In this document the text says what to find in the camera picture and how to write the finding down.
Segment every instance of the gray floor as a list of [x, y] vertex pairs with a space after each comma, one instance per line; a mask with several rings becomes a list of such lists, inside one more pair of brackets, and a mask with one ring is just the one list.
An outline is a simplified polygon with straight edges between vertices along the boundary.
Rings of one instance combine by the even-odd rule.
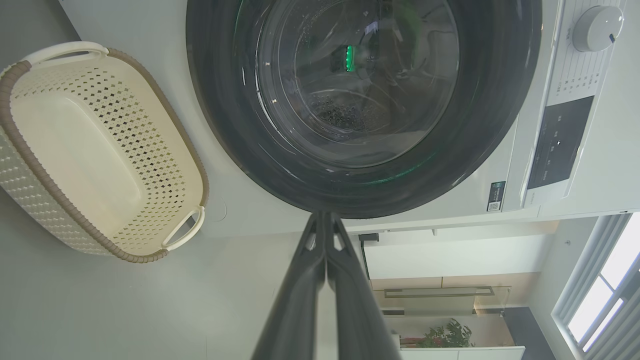
[[47, 46], [80, 40], [57, 0], [0, 1], [0, 68]]
[[297, 241], [199, 234], [129, 264], [68, 248], [0, 191], [0, 359], [248, 359]]

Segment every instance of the washing machine door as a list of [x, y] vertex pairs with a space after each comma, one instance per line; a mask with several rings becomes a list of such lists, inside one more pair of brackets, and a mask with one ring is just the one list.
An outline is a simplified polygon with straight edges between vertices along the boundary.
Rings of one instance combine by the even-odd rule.
[[451, 190], [513, 124], [540, 1], [189, 0], [189, 66], [225, 150], [299, 208], [393, 215]]

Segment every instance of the perforated pattern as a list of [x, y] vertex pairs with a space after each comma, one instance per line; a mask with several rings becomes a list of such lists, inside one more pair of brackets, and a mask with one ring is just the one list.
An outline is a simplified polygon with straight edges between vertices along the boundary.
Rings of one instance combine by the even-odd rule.
[[12, 100], [46, 92], [67, 92], [83, 100], [120, 144], [145, 185], [146, 204], [116, 234], [105, 234], [127, 252], [160, 249], [159, 234], [183, 207], [186, 182], [152, 119], [126, 85], [104, 69], [56, 67], [31, 71], [15, 85]]
[[40, 184], [0, 127], [0, 186], [42, 227], [68, 246], [110, 255], [86, 233]]

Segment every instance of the white plastic basket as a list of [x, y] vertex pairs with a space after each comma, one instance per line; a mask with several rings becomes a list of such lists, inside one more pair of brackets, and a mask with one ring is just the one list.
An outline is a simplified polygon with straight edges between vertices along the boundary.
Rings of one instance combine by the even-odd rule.
[[27, 56], [0, 78], [0, 125], [1, 186], [72, 248], [146, 263], [202, 226], [204, 168], [156, 82], [128, 55], [71, 42]]

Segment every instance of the washing machine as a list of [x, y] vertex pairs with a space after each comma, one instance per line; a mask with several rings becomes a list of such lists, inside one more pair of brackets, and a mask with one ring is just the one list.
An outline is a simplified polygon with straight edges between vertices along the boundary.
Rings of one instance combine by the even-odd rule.
[[536, 217], [569, 194], [624, 2], [60, 1], [159, 83], [221, 237]]

